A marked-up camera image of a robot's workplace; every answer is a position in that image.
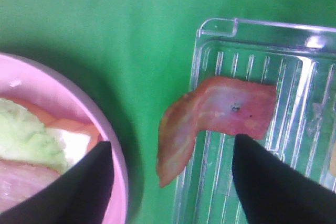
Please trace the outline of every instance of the bacon strip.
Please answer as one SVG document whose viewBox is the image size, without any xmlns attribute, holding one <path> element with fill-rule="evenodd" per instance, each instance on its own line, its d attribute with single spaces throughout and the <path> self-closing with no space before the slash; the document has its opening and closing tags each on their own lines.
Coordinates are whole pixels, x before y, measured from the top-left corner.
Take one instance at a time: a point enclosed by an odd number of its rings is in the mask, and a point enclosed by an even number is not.
<svg viewBox="0 0 336 224">
<path fill-rule="evenodd" d="M 201 130 L 263 139 L 275 102 L 276 86 L 219 76 L 184 94 L 160 122 L 156 165 L 160 186 L 169 184 L 184 169 Z"/>
</svg>

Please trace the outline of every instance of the pink bowl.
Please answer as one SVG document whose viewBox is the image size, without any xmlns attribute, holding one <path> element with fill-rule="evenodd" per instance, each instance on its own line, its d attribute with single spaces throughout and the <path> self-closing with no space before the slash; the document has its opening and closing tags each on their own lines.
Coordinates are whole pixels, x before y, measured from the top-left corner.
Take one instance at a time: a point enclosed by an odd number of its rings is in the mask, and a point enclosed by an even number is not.
<svg viewBox="0 0 336 224">
<path fill-rule="evenodd" d="M 112 145 L 114 183 L 102 224 L 124 224 L 128 179 L 119 141 L 96 104 L 58 72 L 23 57 L 0 53 L 0 94 L 32 102 L 59 118 L 93 123 Z"/>
</svg>

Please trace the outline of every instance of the dark spot on bacon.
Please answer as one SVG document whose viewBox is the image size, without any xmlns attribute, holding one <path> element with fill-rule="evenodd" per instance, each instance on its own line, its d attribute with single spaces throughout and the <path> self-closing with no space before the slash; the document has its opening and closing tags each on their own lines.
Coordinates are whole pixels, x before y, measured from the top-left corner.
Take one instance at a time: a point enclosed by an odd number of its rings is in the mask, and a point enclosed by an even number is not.
<svg viewBox="0 0 336 224">
<path fill-rule="evenodd" d="M 240 110 L 240 104 L 238 104 L 238 103 L 233 104 L 231 106 L 231 110 L 235 111 L 235 112 L 239 111 Z"/>
</svg>

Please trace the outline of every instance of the green background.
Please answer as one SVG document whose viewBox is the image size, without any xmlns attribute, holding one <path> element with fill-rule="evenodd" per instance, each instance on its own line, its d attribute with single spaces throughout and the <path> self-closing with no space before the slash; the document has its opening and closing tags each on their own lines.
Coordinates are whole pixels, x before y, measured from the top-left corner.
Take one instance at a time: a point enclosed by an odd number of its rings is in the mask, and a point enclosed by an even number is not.
<svg viewBox="0 0 336 224">
<path fill-rule="evenodd" d="M 155 174 L 158 125 L 187 91 L 197 28 L 211 17 L 336 27 L 335 0 L 0 0 L 0 51 L 75 82 L 111 122 L 126 158 L 127 223 L 171 223 L 175 183 Z"/>
</svg>

